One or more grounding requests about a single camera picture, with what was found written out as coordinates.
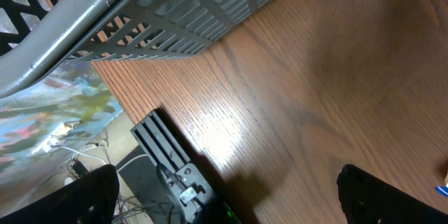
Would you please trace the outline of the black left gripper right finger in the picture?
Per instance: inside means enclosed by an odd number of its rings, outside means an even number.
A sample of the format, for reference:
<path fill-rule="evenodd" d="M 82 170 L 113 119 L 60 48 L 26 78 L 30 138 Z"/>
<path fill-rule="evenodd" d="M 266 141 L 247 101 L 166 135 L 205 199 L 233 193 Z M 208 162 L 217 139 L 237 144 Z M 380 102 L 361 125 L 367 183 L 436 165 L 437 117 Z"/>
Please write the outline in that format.
<path fill-rule="evenodd" d="M 337 189 L 348 224 L 447 224 L 446 213 L 352 164 L 343 166 L 337 177 Z"/>

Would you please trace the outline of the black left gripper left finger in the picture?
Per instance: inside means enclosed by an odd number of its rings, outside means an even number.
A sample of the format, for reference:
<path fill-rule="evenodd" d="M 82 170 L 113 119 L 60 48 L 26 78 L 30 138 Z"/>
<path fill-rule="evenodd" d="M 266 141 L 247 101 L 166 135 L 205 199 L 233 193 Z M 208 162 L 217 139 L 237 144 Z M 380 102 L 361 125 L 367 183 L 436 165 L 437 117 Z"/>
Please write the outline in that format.
<path fill-rule="evenodd" d="M 119 193 L 116 168 L 106 164 L 1 218 L 8 224 L 111 223 Z"/>

